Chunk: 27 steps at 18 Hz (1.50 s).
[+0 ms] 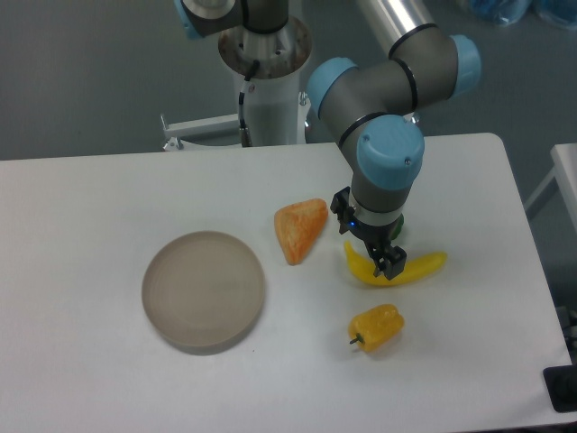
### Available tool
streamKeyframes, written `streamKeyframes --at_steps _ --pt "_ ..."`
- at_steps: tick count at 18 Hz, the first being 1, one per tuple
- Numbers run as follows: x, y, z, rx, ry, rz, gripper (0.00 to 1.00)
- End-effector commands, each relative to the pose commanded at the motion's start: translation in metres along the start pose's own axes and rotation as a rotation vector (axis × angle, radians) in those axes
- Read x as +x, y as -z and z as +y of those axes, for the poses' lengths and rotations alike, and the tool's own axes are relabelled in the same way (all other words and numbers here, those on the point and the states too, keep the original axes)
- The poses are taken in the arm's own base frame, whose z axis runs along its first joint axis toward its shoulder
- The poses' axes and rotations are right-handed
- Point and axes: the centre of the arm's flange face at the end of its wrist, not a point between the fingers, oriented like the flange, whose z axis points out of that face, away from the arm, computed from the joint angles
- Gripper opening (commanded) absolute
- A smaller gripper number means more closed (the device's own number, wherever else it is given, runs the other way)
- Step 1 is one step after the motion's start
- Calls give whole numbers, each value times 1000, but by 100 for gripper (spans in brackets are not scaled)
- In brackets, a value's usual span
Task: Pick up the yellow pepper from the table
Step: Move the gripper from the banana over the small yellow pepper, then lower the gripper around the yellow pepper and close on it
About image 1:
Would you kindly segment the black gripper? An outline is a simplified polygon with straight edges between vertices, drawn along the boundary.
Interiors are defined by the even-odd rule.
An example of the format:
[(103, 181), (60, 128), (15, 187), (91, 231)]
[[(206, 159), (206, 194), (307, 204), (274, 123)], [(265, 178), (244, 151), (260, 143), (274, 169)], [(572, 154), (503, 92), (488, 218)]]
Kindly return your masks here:
[(375, 277), (382, 275), (392, 281), (404, 271), (407, 253), (392, 244), (403, 207), (386, 213), (369, 211), (355, 198), (351, 188), (345, 187), (334, 194), (330, 210), (337, 216), (341, 235), (350, 232), (364, 242), (374, 263)]

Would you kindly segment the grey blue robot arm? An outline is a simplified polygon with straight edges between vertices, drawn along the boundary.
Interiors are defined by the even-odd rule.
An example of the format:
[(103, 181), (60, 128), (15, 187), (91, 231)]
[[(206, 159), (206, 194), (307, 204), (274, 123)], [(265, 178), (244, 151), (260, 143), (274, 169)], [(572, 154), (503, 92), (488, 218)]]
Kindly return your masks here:
[[(420, 1), (363, 1), (359, 7), (386, 60), (361, 69), (352, 60), (327, 60), (311, 74), (306, 93), (352, 169), (331, 211), (341, 233), (362, 240), (378, 276), (392, 280), (407, 260), (392, 243), (425, 143), (408, 120), (418, 108), (474, 88), (481, 59), (473, 41), (447, 36)], [(306, 66), (312, 42), (285, 1), (177, 1), (190, 39), (216, 35), (225, 66), (237, 82), (233, 118), (243, 147), (293, 143), (296, 92), (283, 84)]]

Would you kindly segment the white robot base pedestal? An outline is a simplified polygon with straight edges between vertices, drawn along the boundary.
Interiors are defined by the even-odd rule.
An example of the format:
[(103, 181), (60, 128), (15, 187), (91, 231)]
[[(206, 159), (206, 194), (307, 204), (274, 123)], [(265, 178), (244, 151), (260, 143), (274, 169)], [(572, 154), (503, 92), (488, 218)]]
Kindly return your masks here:
[[(301, 142), (299, 86), (312, 40), (288, 2), (177, 1), (175, 8), (189, 39), (219, 37), (236, 94), (236, 113), (224, 121), (237, 124), (242, 146)], [(305, 95), (337, 143), (375, 118), (406, 115), (418, 104), (414, 74), (404, 60), (391, 60), (372, 75), (351, 60), (331, 59), (311, 75)]]

